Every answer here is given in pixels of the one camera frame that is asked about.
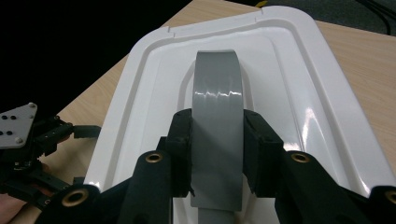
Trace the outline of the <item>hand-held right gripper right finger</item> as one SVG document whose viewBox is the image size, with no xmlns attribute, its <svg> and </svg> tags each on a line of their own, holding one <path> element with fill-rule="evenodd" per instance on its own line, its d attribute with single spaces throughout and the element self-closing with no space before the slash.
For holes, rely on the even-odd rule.
<svg viewBox="0 0 396 224">
<path fill-rule="evenodd" d="M 258 198 L 273 198 L 280 224 L 371 224 L 313 156 L 286 150 L 258 113 L 244 112 L 243 173 Z"/>
</svg>

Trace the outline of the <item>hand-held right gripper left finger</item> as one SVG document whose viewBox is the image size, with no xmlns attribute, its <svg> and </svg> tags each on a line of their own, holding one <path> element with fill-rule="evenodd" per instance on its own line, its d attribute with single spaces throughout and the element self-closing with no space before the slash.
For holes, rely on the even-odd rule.
<svg viewBox="0 0 396 224">
<path fill-rule="evenodd" d="M 177 112 L 157 147 L 138 158 L 118 224 L 173 224 L 173 200 L 192 192 L 191 130 L 191 111 Z"/>
</svg>

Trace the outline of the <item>white lid with grey handle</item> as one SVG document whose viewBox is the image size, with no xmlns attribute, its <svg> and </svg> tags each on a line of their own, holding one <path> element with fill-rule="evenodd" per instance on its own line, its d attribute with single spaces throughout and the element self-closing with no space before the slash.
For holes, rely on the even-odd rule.
<svg viewBox="0 0 396 224">
<path fill-rule="evenodd" d="M 86 174 L 100 190 L 129 178 L 137 158 L 166 135 L 173 115 L 191 106 L 199 51 L 232 50 L 244 105 L 261 114 L 287 150 L 314 156 L 341 186 L 368 195 L 396 187 L 396 176 L 347 79 L 313 19 L 291 7 L 142 37 L 132 48 Z"/>
</svg>

